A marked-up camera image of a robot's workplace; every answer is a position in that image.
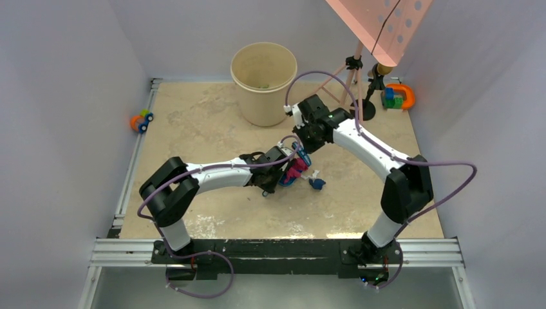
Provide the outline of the pink scrap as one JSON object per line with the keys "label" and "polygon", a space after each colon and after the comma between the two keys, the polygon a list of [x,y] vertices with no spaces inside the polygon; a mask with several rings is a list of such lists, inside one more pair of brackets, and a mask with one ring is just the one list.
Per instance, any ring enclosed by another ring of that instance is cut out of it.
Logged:
{"label": "pink scrap", "polygon": [[296,158],[292,161],[292,165],[286,171],[282,184],[291,185],[296,178],[301,176],[303,171],[308,169],[308,167],[309,165],[302,158]]}

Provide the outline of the blue hand brush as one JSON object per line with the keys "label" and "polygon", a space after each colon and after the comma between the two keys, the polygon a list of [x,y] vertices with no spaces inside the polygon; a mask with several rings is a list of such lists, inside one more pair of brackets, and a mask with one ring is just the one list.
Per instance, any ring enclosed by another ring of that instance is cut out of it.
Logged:
{"label": "blue hand brush", "polygon": [[307,167],[312,165],[311,158],[302,145],[300,145],[298,142],[293,142],[292,148],[296,151],[298,157],[304,161]]}

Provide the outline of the white paper scrap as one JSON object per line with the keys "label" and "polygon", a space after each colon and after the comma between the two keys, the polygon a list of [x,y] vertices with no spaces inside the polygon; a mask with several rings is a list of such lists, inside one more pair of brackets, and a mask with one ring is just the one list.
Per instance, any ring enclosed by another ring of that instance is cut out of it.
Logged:
{"label": "white paper scrap", "polygon": [[311,179],[316,179],[319,175],[320,171],[319,170],[314,170],[313,173],[308,177],[309,180]]}

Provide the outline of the blue plastic dustpan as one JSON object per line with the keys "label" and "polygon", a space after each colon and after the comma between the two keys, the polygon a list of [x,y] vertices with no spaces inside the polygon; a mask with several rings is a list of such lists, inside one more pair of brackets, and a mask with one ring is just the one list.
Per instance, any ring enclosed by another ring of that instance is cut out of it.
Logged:
{"label": "blue plastic dustpan", "polygon": [[297,178],[301,176],[302,170],[297,169],[290,169],[287,171],[278,181],[275,185],[272,186],[269,190],[263,190],[262,196],[267,197],[269,194],[275,193],[275,189],[277,186],[281,187],[288,187],[291,186]]}

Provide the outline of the dark blue paper scrap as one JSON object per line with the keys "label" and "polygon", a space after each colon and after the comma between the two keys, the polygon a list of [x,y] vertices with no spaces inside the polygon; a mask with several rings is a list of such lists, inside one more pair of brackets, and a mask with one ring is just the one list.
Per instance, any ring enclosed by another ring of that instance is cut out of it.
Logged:
{"label": "dark blue paper scrap", "polygon": [[318,191],[321,191],[326,185],[326,182],[320,178],[309,178],[308,183],[310,184],[311,188]]}

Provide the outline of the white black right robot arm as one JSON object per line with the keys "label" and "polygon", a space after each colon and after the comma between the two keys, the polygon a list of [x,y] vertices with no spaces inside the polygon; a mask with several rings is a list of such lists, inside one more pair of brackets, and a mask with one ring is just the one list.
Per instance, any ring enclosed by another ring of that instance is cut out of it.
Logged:
{"label": "white black right robot arm", "polygon": [[380,260],[402,225],[433,199],[426,159],[394,150],[365,130],[353,114],[343,108],[329,110],[317,95],[283,109],[294,119],[292,131],[307,153],[325,144],[337,145],[360,159],[383,182],[381,213],[363,234],[358,251],[368,261]]}

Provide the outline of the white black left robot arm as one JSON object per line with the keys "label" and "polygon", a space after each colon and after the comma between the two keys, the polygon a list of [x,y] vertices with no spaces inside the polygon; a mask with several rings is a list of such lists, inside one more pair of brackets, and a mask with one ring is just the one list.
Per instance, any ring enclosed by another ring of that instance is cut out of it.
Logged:
{"label": "white black left robot arm", "polygon": [[225,187],[258,187],[272,194],[293,158],[292,150],[275,145],[265,153],[241,154],[215,164],[185,163],[178,156],[168,159],[139,188],[144,207],[168,244],[167,255],[175,263],[191,257],[183,216],[195,196]]}

